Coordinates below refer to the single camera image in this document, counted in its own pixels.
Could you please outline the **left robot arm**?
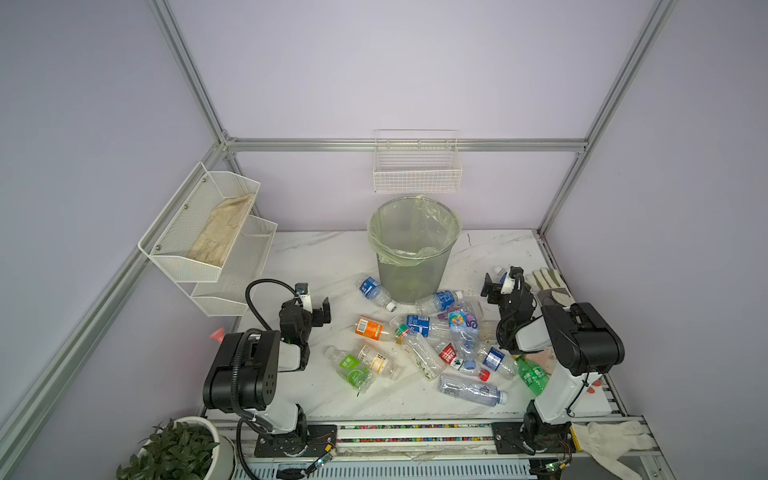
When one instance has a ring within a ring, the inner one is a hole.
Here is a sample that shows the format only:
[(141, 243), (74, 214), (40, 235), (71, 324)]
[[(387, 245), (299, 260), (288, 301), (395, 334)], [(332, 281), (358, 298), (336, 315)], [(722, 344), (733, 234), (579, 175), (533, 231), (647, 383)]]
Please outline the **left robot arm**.
[[(280, 306), (277, 328), (270, 327), (253, 301), (252, 290), (262, 284), (278, 285), (291, 294)], [(249, 283), (245, 300), (260, 326), (221, 337), (203, 385), (204, 406), (237, 415), (270, 441), (303, 441), (306, 415), (300, 405), (279, 397), (278, 376), (306, 369), (313, 329), (331, 322), (330, 301), (324, 299), (315, 308), (308, 284), (290, 286), (270, 278)]]

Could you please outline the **clear bottle white cap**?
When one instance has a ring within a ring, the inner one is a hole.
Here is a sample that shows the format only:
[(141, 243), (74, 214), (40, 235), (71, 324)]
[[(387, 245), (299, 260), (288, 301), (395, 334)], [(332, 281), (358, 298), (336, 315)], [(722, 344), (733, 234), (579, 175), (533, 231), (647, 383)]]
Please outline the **clear bottle white cap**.
[(493, 384), (453, 374), (441, 374), (438, 377), (438, 391), (453, 398), (488, 407), (505, 405), (508, 400), (507, 393)]

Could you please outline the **clear crushed bottle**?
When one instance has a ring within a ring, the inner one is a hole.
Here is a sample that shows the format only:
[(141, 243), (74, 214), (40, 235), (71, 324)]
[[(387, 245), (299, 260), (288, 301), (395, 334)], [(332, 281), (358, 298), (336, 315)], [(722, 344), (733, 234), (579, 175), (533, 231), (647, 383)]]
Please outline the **clear crushed bottle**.
[(442, 374), (445, 369), (443, 360), (420, 333), (405, 324), (398, 326), (395, 333), (404, 351), (428, 380), (435, 380)]

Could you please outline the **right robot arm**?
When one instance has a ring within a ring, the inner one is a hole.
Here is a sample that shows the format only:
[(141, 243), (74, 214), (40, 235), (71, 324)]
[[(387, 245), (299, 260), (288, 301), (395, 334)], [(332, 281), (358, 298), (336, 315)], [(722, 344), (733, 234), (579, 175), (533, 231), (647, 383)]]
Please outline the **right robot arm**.
[(515, 451), (545, 452), (567, 439), (573, 408), (602, 375), (623, 362), (624, 345), (588, 302), (575, 301), (556, 269), (526, 274), (512, 266), (487, 273), (480, 296), (498, 307), (496, 343), (478, 361), (488, 370), (525, 378), (527, 354), (551, 348), (556, 364), (547, 382), (534, 390), (517, 433), (501, 433)]

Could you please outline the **green label clear bottle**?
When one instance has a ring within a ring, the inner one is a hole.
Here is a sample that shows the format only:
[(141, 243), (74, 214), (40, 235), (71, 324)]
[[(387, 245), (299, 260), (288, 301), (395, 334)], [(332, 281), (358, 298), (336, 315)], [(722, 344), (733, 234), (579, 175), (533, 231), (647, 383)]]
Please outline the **green label clear bottle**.
[(328, 346), (324, 355), (331, 361), (337, 374), (357, 395), (365, 393), (374, 382), (373, 372), (350, 352)]

